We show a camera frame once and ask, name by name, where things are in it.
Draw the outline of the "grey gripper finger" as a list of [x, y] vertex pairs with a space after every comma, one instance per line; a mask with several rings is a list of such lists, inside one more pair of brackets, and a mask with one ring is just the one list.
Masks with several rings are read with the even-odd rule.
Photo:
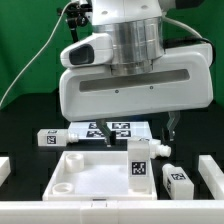
[[169, 140], [173, 141], [175, 137], [175, 127], [177, 126], [179, 120], [180, 120], [180, 112], [179, 111], [170, 111], [168, 113], [169, 120], [167, 122], [167, 130], [169, 134]]
[[105, 136], [105, 143], [107, 146], [111, 146], [111, 130], [107, 126], [107, 122], [105, 119], [98, 119], [96, 121], [96, 125], [98, 129], [103, 133]]

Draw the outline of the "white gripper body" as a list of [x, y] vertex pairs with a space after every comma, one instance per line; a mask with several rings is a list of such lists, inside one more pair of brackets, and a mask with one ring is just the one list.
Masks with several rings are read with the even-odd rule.
[[59, 82], [69, 121], [203, 108], [213, 100], [209, 44], [169, 48], [149, 73], [114, 76], [107, 65], [67, 69]]

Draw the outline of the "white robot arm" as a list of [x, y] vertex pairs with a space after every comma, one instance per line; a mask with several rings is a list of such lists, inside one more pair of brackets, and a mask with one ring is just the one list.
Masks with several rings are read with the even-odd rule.
[[213, 100], [209, 67], [215, 59], [208, 40], [164, 41], [168, 10], [193, 8], [205, 0], [86, 0], [73, 16], [89, 20], [93, 33], [65, 48], [59, 82], [62, 115], [70, 122], [94, 120], [106, 143], [116, 141], [111, 117], [167, 112], [174, 134], [180, 112]]

